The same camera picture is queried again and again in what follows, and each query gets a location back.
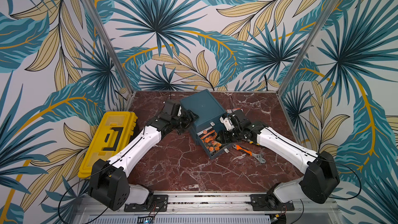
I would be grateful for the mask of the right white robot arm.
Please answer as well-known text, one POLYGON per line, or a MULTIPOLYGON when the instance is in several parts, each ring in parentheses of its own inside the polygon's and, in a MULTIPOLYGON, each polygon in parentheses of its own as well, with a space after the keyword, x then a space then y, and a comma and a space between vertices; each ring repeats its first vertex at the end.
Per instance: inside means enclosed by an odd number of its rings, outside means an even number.
POLYGON ((232 143, 238 140, 252 141, 270 149, 303 174, 299 179, 276 184, 267 193, 275 203, 310 199, 323 204, 340 183, 335 161, 330 153, 317 153, 305 148, 260 121, 246 127, 235 125, 217 135, 219 142, 232 143))

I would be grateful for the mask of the teal drawer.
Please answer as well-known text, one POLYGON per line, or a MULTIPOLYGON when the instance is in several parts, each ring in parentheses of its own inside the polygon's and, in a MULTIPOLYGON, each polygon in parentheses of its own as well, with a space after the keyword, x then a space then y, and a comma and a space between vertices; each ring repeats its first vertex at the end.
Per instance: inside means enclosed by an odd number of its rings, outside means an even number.
POLYGON ((196 133, 196 144, 200 145, 211 160, 227 153, 236 140, 225 128, 210 126, 196 133))

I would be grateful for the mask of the teal drawer cabinet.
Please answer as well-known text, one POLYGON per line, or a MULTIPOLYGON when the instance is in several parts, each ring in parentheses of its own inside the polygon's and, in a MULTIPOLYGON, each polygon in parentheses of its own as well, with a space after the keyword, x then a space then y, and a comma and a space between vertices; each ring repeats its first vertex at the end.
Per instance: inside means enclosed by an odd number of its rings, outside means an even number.
POLYGON ((226 110, 208 90, 186 97, 180 100, 180 103, 184 109, 198 115, 198 119, 188 129, 195 141, 198 139, 197 133, 212 127, 211 123, 214 124, 216 131, 225 129, 220 117, 226 113, 226 110))

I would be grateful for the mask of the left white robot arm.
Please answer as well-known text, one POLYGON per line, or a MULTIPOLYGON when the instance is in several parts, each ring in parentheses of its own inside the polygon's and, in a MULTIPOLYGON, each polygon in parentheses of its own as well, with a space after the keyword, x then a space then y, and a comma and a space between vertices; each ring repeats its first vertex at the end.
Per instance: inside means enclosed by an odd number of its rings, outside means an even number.
POLYGON ((129 198, 127 178, 143 156, 173 130, 185 132, 199 116, 191 110, 177 115, 160 113, 149 119, 140 134, 122 151, 108 160, 99 159, 92 167, 88 195, 112 211, 119 210, 129 198))

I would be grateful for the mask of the orange flower seed bag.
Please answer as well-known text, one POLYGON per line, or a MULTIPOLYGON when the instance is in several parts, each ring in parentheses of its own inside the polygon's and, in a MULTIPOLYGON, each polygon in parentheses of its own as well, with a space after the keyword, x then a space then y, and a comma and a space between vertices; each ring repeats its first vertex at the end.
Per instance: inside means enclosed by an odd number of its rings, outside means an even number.
POLYGON ((218 152, 222 146, 222 144, 216 140, 216 137, 217 132, 213 129, 204 130, 199 134, 201 142, 205 145, 205 148, 211 155, 218 152))

